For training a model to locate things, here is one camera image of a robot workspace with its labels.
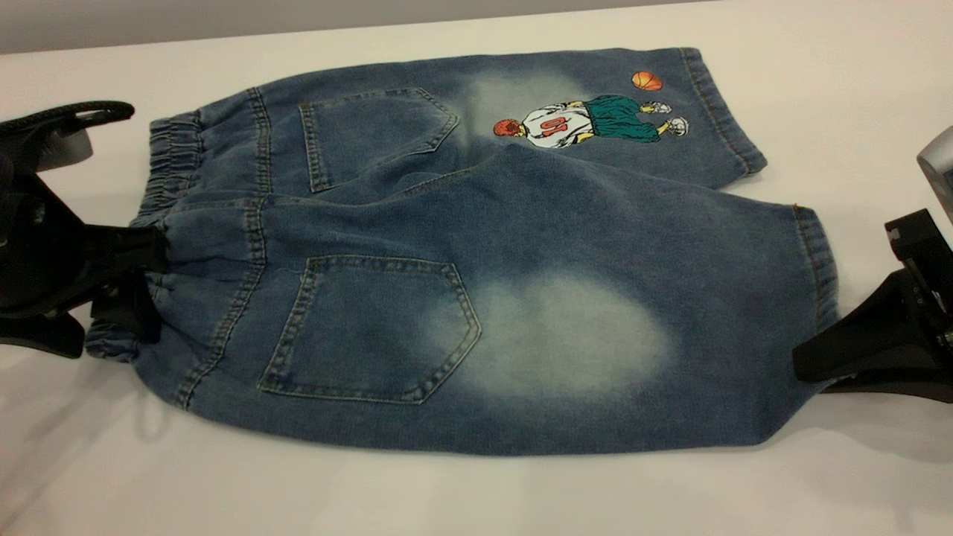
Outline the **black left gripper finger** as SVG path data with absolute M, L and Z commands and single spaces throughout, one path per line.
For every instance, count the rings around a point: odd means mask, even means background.
M 169 242 L 160 228 L 93 226 L 93 277 L 167 272 Z
M 71 313 L 91 303 L 91 317 L 118 325 L 144 342 L 157 342 L 162 322 L 145 275 L 123 274 L 111 281 L 72 285 L 41 301 L 2 310 L 1 343 L 78 359 L 86 330 Z

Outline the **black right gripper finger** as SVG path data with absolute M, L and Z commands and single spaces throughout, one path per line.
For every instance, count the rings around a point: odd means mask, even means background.
M 934 384 L 937 286 L 918 269 L 892 272 L 858 308 L 797 346 L 798 380 Z
M 831 380 L 825 393 L 902 395 L 948 403 L 952 401 L 951 370 L 910 364 L 841 364 L 821 373 Z

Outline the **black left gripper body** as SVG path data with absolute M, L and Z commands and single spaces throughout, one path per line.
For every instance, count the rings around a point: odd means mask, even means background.
M 86 131 L 2 137 L 2 310 L 89 285 L 86 225 L 39 174 L 91 157 Z

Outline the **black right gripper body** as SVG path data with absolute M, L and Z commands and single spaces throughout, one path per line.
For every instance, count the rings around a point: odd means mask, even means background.
M 944 357 L 951 357 L 951 247 L 926 209 L 885 223 L 891 250 L 908 282 L 911 315 Z

